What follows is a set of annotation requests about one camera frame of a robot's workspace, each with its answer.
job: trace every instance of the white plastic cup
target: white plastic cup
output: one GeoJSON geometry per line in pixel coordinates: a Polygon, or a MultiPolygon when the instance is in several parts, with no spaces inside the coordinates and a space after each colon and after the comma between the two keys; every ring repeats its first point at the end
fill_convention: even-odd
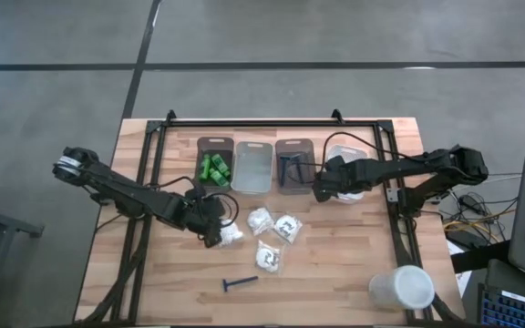
{"type": "Polygon", "coordinates": [[[435,298],[435,287],[430,276],[414,265],[374,276],[368,290],[376,306],[392,310],[421,310],[435,298]]]}

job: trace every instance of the wooden tabletop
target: wooden tabletop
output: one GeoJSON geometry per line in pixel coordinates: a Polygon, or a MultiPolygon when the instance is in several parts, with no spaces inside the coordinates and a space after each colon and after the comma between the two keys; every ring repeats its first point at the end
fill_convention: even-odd
{"type": "MultiPolygon", "coordinates": [[[[391,119],[398,150],[408,155],[422,153],[416,120],[391,119]]],[[[137,175],[146,122],[146,119],[126,119],[118,135],[112,168],[131,179],[137,175]]],[[[278,139],[309,138],[314,143],[315,160],[321,162],[324,140],[336,131],[347,131],[374,143],[371,128],[169,128],[160,183],[181,175],[193,176],[198,151],[196,142],[200,137],[230,137],[235,143],[259,141],[273,145],[278,139]]],[[[377,158],[373,149],[346,136],[334,137],[330,145],[334,144],[360,148],[368,157],[377,158]]],[[[147,179],[152,162],[149,158],[147,179]]],[[[407,186],[415,186],[426,178],[406,179],[407,186]]],[[[189,183],[181,182],[168,190],[182,193],[189,188],[189,183]]],[[[277,192],[277,188],[274,168],[273,188],[268,195],[254,197],[231,192],[241,206],[237,224],[245,239],[226,248],[204,249],[195,234],[153,221],[138,323],[404,323],[404,313],[377,309],[367,292],[370,278],[396,267],[383,188],[366,192],[354,205],[334,200],[319,204],[312,194],[284,196],[277,192]],[[260,240],[281,248],[278,273],[265,272],[254,265],[259,238],[252,236],[246,217],[261,206],[270,209],[275,219],[290,213],[304,224],[293,245],[285,245],[273,232],[258,236],[260,240]],[[260,279],[236,286],[226,293],[222,289],[222,279],[235,280],[253,275],[260,279]]],[[[115,214],[114,208],[103,209],[98,224],[115,214]]],[[[438,216],[431,214],[424,214],[417,222],[424,269],[431,276],[439,296],[454,313],[464,317],[441,222],[438,216]]],[[[96,235],[77,319],[92,312],[115,281],[126,225],[126,219],[119,219],[96,235]]],[[[128,292],[130,288],[126,290],[123,304],[127,307],[128,292]]]]}

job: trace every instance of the gray floor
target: gray floor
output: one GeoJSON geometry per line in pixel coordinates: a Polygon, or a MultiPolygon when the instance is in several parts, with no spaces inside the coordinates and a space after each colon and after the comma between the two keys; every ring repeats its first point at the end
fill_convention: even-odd
{"type": "MultiPolygon", "coordinates": [[[[134,63],[150,2],[1,0],[0,64],[134,63]]],[[[148,62],[525,60],[519,0],[164,0],[155,28],[148,62]]],[[[51,164],[64,146],[110,159],[131,75],[0,72],[0,211],[46,225],[41,240],[14,245],[0,327],[71,320],[98,207],[54,180],[51,164]]],[[[333,108],[417,117],[426,149],[459,143],[481,150],[493,172],[521,169],[525,68],[148,72],[133,117],[324,117],[333,108]]],[[[470,190],[504,200],[518,183],[470,190]]],[[[503,220],[509,228],[512,217],[503,220]]]]}

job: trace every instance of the small white package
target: small white package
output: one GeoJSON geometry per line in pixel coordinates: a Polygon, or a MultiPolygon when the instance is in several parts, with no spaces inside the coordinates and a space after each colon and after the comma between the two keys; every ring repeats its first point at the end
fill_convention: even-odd
{"type": "Polygon", "coordinates": [[[270,273],[278,272],[280,259],[281,251],[279,249],[259,241],[259,248],[256,250],[256,266],[270,273]]]}
{"type": "Polygon", "coordinates": [[[266,208],[259,208],[258,210],[253,210],[248,215],[247,222],[252,229],[252,234],[254,234],[255,236],[258,236],[261,233],[271,229],[274,225],[273,217],[266,208]]]}
{"type": "Polygon", "coordinates": [[[302,226],[303,224],[294,216],[283,215],[274,223],[274,230],[289,243],[293,243],[302,226]]]}
{"type": "MultiPolygon", "coordinates": [[[[232,222],[232,220],[223,220],[222,225],[228,224],[232,222]]],[[[244,237],[244,234],[242,231],[238,230],[238,226],[236,225],[236,222],[233,222],[228,227],[224,227],[220,230],[220,235],[222,237],[222,241],[218,244],[218,246],[226,246],[230,245],[234,241],[242,239],[244,237]]]]}

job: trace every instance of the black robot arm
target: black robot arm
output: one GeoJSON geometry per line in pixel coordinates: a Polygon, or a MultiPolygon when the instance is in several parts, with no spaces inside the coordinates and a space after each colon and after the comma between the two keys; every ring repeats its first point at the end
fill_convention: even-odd
{"type": "Polygon", "coordinates": [[[94,151],[82,148],[65,148],[53,173],[71,185],[96,190],[91,198],[99,204],[114,200],[118,212],[130,218],[153,215],[175,229],[203,236],[206,247],[221,241],[220,216],[224,208],[219,199],[203,197],[205,192],[199,186],[185,196],[142,186],[100,162],[94,151]]]}
{"type": "Polygon", "coordinates": [[[452,149],[438,149],[419,156],[379,161],[357,159],[344,163],[341,156],[329,159],[325,171],[315,175],[313,185],[317,201],[326,201],[338,193],[359,193],[371,190],[388,179],[436,173],[415,188],[398,191],[401,214],[418,216],[425,201],[445,197],[458,184],[477,185],[488,177],[481,153],[456,145],[452,149]]]}

